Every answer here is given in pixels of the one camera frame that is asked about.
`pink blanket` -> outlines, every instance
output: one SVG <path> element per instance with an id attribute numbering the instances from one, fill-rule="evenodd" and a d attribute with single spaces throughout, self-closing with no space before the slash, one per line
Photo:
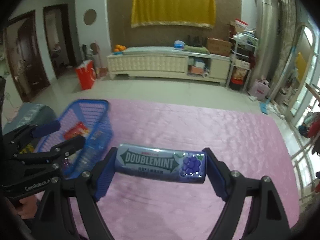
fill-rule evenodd
<path id="1" fill-rule="evenodd" d="M 230 170 L 249 178 L 269 175 L 292 227 L 299 217 L 298 190 L 280 131 L 264 114 L 178 106 L 143 101 L 110 100 L 114 131 L 110 147 L 132 143 L 201 151 L 210 147 Z M 98 202 L 116 240 L 205 240 L 224 202 L 204 184 L 179 184 L 116 173 L 107 195 Z M 249 213 L 246 198 L 234 239 L 240 239 Z M 79 233 L 86 236 L 76 201 Z"/>

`red bag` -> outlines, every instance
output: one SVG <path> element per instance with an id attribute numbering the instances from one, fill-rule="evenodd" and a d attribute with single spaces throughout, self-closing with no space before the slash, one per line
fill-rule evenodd
<path id="1" fill-rule="evenodd" d="M 92 88 L 94 81 L 96 80 L 96 73 L 93 69 L 93 61 L 86 60 L 79 67 L 76 68 L 81 89 L 86 90 Z"/>

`yellow cloth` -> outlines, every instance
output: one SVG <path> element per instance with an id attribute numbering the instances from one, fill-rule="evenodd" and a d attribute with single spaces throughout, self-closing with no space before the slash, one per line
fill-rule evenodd
<path id="1" fill-rule="evenodd" d="M 304 73 L 306 71 L 307 62 L 304 60 L 300 52 L 298 53 L 298 56 L 296 58 L 296 66 L 299 73 L 298 80 L 301 82 L 301 80 L 303 79 Z"/>
<path id="2" fill-rule="evenodd" d="M 132 28 L 145 25 L 187 25 L 213 28 L 215 0 L 133 0 Z"/>

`tall silver air conditioner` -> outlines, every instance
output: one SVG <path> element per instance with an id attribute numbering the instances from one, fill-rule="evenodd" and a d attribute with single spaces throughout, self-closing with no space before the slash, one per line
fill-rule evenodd
<path id="1" fill-rule="evenodd" d="M 268 77 L 277 43 L 277 31 L 279 22 L 278 0 L 257 0 L 257 26 L 256 38 L 259 39 L 259 49 L 257 61 L 252 71 L 249 88 L 252 87 L 256 79 L 263 75 Z"/>

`grape illustration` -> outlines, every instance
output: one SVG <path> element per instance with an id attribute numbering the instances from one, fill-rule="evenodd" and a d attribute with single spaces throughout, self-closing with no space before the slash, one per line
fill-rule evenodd
<path id="1" fill-rule="evenodd" d="M 193 170 L 192 170 L 192 169 L 190 169 L 190 168 L 187 168 L 187 170 L 186 170 L 186 174 L 188 174 L 188 175 L 193 174 Z"/>
<path id="2" fill-rule="evenodd" d="M 188 162 L 187 166 L 188 166 L 188 168 L 192 169 L 195 166 L 195 163 L 190 161 L 190 162 Z"/>
<path id="3" fill-rule="evenodd" d="M 185 157 L 185 158 L 183 159 L 183 163 L 184 163 L 184 164 L 188 164 L 189 161 L 190 161 L 190 158 L 189 158 L 189 157 Z"/>
<path id="4" fill-rule="evenodd" d="M 193 155 L 191 158 L 190 158 L 190 161 L 192 161 L 193 163 L 197 160 L 197 158 Z"/>
<path id="5" fill-rule="evenodd" d="M 186 171 L 180 171 L 180 175 L 182 176 L 182 177 L 185 177 L 186 176 Z"/>
<path id="6" fill-rule="evenodd" d="M 199 160 L 195 161 L 195 167 L 200 167 L 201 162 Z"/>
<path id="7" fill-rule="evenodd" d="M 187 166 L 186 164 L 183 163 L 183 164 L 181 165 L 181 169 L 182 169 L 183 171 L 186 171 L 187 168 L 188 168 L 188 166 Z"/>
<path id="8" fill-rule="evenodd" d="M 196 156 L 184 157 L 181 165 L 180 175 L 185 177 L 188 175 L 198 174 L 200 171 L 201 162 Z"/>
<path id="9" fill-rule="evenodd" d="M 194 167 L 192 170 L 193 170 L 193 173 L 197 173 L 197 172 L 200 171 L 200 168 L 199 167 Z"/>

